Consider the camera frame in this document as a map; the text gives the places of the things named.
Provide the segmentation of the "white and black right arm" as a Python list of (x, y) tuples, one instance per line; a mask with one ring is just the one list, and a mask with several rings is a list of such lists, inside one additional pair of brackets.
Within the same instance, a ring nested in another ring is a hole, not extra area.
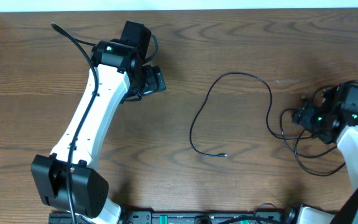
[(295, 223), (358, 223), (358, 82), (349, 81), (325, 90), (319, 106), (304, 100), (293, 113), (292, 121), (323, 143), (336, 145), (354, 191), (336, 214), (302, 205)]

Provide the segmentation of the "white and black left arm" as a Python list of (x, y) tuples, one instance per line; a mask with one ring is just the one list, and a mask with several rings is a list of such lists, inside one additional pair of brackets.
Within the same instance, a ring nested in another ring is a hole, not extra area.
[(122, 208), (108, 197), (99, 158), (117, 107), (166, 89), (160, 68), (149, 65), (155, 39), (143, 24), (127, 21), (119, 39), (93, 45), (84, 55), (88, 82), (67, 130), (49, 156), (31, 164), (42, 203), (70, 212), (69, 223), (119, 223)]

